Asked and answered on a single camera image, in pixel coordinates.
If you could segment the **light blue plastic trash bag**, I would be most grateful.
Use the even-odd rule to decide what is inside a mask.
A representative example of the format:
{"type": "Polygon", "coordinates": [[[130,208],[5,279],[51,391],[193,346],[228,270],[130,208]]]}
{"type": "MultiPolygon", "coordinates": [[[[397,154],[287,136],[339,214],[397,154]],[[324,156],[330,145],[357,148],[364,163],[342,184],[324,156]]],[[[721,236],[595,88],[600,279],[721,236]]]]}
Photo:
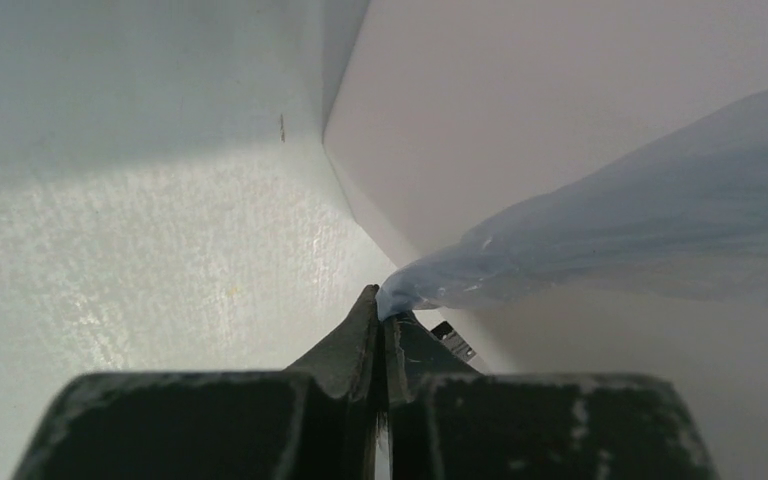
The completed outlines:
{"type": "Polygon", "coordinates": [[[768,302],[768,90],[512,205],[391,274],[386,318],[570,283],[768,302]]]}

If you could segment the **white octagonal trash bin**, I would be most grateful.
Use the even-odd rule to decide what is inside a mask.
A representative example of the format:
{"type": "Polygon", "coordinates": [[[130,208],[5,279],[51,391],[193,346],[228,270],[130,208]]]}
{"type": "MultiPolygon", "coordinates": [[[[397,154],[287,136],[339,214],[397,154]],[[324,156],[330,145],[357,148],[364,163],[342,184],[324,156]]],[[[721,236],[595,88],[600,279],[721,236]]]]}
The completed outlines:
{"type": "MultiPolygon", "coordinates": [[[[397,264],[768,89],[768,1],[373,1],[325,147],[397,264]]],[[[443,318],[502,372],[672,381],[725,479],[768,479],[768,304],[563,287],[443,318]]]]}

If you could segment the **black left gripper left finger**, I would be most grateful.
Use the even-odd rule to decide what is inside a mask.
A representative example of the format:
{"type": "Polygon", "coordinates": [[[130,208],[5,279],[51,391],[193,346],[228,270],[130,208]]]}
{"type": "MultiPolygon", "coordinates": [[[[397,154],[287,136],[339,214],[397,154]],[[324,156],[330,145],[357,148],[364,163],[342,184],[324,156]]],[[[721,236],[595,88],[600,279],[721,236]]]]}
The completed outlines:
{"type": "Polygon", "coordinates": [[[275,371],[96,372],[44,413],[17,479],[371,479],[377,287],[275,371]]]}

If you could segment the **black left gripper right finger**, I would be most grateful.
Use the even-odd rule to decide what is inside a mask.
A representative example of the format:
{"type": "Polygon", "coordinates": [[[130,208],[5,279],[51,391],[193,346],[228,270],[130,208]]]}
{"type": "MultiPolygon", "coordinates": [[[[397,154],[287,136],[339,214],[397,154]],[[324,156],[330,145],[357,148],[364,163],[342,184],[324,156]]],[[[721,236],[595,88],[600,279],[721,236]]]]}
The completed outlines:
{"type": "Polygon", "coordinates": [[[682,398],[623,373],[482,374],[412,314],[383,324],[396,479],[715,479],[682,398]]]}

